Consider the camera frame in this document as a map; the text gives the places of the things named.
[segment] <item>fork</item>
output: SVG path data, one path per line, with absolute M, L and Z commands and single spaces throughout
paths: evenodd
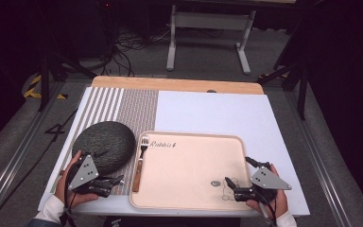
M 149 136 L 144 135 L 143 138 L 141 138 L 141 146 L 140 146 L 141 154 L 140 158 L 138 159 L 137 170 L 135 171 L 134 182 L 132 185 L 133 192 L 138 192 L 140 188 L 141 170 L 143 168 L 143 155 L 144 151 L 148 149 L 148 143 L 149 143 Z

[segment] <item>fork handle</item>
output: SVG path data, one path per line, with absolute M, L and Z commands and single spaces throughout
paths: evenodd
M 138 160 L 137 171 L 135 171 L 134 182 L 132 184 L 132 191 L 138 192 L 140 188 L 141 169 L 143 168 L 143 160 Z

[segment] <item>white metal table leg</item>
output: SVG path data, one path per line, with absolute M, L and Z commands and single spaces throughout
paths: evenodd
M 251 70 L 250 70 L 249 62 L 247 61 L 247 56 L 246 56 L 246 53 L 244 52 L 244 49 L 246 47 L 247 39 L 249 38 L 249 35 L 250 35 L 252 23 L 254 22 L 255 12 L 256 12 L 255 10 L 252 10 L 250 12 L 250 17 L 247 19 L 247 23 L 244 27 L 243 39 L 241 40 L 241 43 L 235 44 L 241 66 L 243 68 L 243 73 L 247 74 L 247 75 L 251 72 Z
M 169 52 L 167 54 L 166 70 L 172 71 L 175 67 L 175 55 L 176 55 L 176 6 L 172 6 L 172 15 L 170 16 L 170 45 Z

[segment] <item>black round cushion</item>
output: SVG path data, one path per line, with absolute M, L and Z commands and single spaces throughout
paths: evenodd
M 100 176 L 114 173 L 127 163 L 135 148 L 135 137 L 126 125 L 104 121 L 84 130 L 72 148 L 73 156 L 81 150 L 93 155 Z

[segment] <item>tray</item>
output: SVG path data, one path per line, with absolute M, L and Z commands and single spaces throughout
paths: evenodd
M 139 208 L 193 210 L 250 210 L 234 200 L 225 182 L 251 186 L 243 142 L 236 136 L 146 131 L 138 192 L 130 202 Z

